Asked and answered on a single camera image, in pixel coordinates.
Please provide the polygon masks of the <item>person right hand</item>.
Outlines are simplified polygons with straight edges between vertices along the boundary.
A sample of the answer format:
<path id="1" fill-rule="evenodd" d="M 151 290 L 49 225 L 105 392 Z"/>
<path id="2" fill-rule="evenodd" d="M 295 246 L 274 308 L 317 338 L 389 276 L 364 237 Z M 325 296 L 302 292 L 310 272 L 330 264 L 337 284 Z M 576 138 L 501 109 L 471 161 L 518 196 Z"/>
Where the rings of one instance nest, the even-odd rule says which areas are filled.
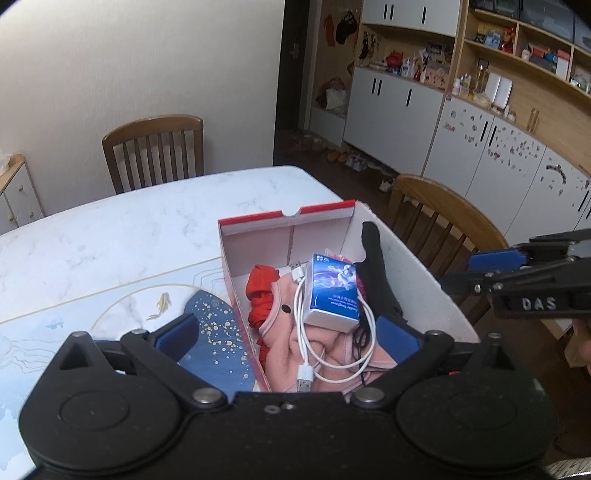
<path id="1" fill-rule="evenodd" d="M 565 348 L 565 358 L 571 368 L 585 368 L 591 372 L 590 321 L 574 319 L 573 335 Z"/>

